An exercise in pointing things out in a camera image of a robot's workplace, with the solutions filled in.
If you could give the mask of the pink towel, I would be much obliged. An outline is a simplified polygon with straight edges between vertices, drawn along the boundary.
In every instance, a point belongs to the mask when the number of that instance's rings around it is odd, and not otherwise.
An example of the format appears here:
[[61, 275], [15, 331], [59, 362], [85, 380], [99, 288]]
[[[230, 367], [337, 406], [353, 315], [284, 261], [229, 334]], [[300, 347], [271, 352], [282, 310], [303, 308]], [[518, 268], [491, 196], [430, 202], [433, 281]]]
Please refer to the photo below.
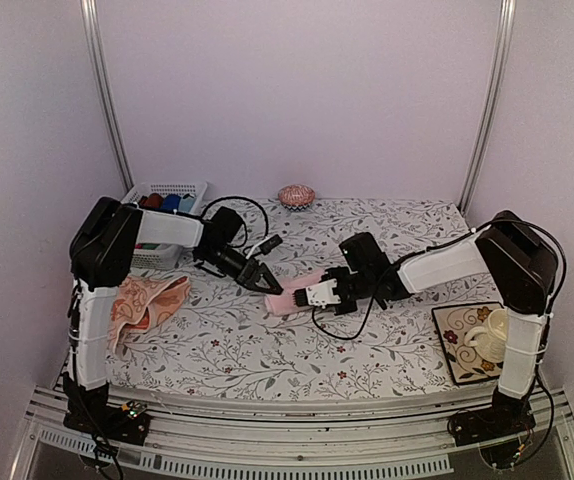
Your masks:
[[324, 273], [324, 269], [315, 269], [306, 274], [281, 278], [279, 283], [283, 292], [280, 295], [267, 294], [264, 298], [268, 313], [272, 316], [284, 316], [305, 310], [305, 307], [296, 305], [295, 291], [319, 283]]

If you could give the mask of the orange patterned towel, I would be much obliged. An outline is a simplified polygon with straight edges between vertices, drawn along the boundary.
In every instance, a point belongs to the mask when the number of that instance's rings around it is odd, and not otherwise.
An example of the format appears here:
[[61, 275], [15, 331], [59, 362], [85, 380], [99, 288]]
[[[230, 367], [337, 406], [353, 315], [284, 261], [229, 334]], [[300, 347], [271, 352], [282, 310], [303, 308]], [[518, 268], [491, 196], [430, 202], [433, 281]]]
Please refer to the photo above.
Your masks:
[[108, 328], [108, 348], [115, 353], [127, 333], [147, 333], [169, 320], [189, 296], [187, 276], [167, 279], [128, 276], [119, 286]]

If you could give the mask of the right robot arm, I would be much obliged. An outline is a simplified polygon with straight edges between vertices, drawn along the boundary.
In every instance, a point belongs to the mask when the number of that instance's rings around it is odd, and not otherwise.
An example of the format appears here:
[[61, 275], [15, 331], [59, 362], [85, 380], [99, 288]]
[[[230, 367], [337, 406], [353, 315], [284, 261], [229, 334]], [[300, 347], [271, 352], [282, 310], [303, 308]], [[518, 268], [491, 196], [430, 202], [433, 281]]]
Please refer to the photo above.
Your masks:
[[502, 370], [487, 408], [459, 412], [448, 431], [459, 446], [528, 431], [535, 425], [530, 397], [542, 384], [553, 305], [567, 272], [560, 243], [543, 228], [505, 210], [478, 228], [442, 245], [390, 261], [369, 232], [340, 245], [347, 262], [329, 268], [306, 288], [308, 305], [343, 315], [360, 299], [385, 308], [437, 285], [471, 275], [493, 278], [508, 317]]

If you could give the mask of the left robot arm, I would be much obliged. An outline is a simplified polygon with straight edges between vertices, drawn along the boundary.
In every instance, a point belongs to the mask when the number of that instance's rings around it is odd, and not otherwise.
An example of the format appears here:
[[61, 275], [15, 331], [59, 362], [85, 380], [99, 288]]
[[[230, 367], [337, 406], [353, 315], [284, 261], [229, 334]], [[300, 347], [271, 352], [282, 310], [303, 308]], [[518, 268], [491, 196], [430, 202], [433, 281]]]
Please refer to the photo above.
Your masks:
[[243, 225], [228, 207], [210, 218], [158, 211], [102, 197], [74, 237], [69, 256], [74, 283], [68, 317], [69, 356], [63, 387], [68, 398], [65, 427], [86, 433], [101, 447], [112, 441], [143, 445], [151, 421], [146, 405], [108, 404], [107, 333], [118, 288], [131, 270], [136, 245], [177, 245], [192, 252], [198, 266], [228, 276], [249, 291], [279, 295], [283, 288], [255, 254], [232, 242]]

